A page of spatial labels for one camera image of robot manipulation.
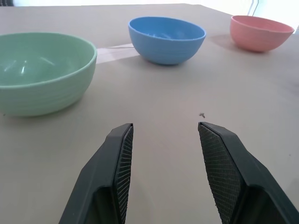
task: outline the small debris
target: small debris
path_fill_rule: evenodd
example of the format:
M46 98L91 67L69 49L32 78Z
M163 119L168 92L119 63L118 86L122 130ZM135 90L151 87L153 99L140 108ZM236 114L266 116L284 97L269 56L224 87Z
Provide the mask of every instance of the small debris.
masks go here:
M200 113L199 115L202 116L203 118L206 118L205 113Z

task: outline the plastic bowl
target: plastic bowl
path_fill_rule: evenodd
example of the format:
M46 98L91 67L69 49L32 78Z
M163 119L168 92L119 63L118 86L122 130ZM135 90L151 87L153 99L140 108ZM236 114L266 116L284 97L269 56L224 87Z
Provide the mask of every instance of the plastic bowl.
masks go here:
M136 51L157 64L178 64L190 59L206 37L203 28L166 17L136 18L128 27Z
M230 35L236 45L256 52L279 47L293 32L288 25L254 16L235 15L230 23Z
M97 50L56 33L0 36L0 112L36 116L61 110L88 88Z

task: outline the tabletop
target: tabletop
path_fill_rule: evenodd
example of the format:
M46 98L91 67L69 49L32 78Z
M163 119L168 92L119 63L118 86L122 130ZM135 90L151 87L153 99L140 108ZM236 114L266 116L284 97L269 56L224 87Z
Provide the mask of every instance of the tabletop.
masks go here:
M206 39L177 66L140 56L97 64L83 98L61 112L1 115L1 223L58 223L82 167L111 129L130 122L128 224L221 223L199 121L235 132L299 209L298 35L269 53L246 52L229 38L230 15L187 4L0 7L0 34L61 32L104 48L130 43L128 21L146 15L194 22Z

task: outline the green bowl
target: green bowl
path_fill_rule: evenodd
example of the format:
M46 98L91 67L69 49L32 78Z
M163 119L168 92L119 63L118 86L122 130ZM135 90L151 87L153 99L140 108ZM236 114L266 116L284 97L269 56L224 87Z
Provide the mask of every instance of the green bowl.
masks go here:
M56 33L0 36L0 112L37 116L79 100L94 74L97 50Z

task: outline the blue bowl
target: blue bowl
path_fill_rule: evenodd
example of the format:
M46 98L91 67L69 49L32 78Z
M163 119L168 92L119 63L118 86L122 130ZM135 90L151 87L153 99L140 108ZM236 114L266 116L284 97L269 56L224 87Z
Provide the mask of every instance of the blue bowl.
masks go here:
M137 52L157 64L178 64L190 59L203 43L203 28L167 17L140 17L129 22Z

